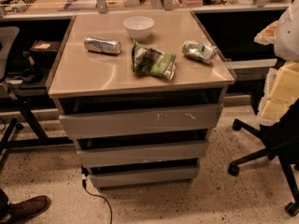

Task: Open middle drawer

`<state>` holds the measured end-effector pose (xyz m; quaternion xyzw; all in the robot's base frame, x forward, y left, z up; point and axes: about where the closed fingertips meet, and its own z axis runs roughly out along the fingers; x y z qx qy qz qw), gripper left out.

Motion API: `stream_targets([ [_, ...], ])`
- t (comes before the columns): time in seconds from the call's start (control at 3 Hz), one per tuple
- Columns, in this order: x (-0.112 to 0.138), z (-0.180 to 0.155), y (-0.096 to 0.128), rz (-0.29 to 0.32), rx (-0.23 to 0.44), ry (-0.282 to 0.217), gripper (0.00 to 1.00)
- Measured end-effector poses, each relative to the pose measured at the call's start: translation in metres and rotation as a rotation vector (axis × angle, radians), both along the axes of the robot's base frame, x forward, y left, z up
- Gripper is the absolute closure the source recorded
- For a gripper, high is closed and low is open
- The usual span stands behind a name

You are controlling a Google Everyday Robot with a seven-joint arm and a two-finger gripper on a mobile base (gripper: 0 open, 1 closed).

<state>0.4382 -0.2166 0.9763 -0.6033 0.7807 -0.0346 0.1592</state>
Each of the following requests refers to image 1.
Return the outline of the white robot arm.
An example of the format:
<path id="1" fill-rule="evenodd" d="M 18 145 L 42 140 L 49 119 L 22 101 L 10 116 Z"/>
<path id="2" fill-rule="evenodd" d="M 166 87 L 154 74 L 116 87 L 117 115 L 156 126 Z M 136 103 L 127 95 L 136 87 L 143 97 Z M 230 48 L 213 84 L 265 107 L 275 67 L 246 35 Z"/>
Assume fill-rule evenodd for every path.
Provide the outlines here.
<path id="1" fill-rule="evenodd" d="M 258 122 L 272 126 L 299 99 L 299 0 L 294 0 L 278 21 L 261 30 L 254 41 L 273 44 L 275 55 L 286 62 L 269 69 L 258 106 Z"/>

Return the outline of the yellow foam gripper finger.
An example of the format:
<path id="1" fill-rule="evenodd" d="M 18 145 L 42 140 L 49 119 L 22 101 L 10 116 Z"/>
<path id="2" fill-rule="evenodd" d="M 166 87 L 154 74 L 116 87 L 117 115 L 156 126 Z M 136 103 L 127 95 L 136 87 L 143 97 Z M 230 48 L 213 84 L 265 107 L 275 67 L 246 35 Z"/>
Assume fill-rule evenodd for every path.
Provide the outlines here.
<path id="1" fill-rule="evenodd" d="M 299 63 L 286 62 L 279 69 L 270 68 L 263 92 L 256 119 L 264 126 L 272 126 L 299 99 Z"/>

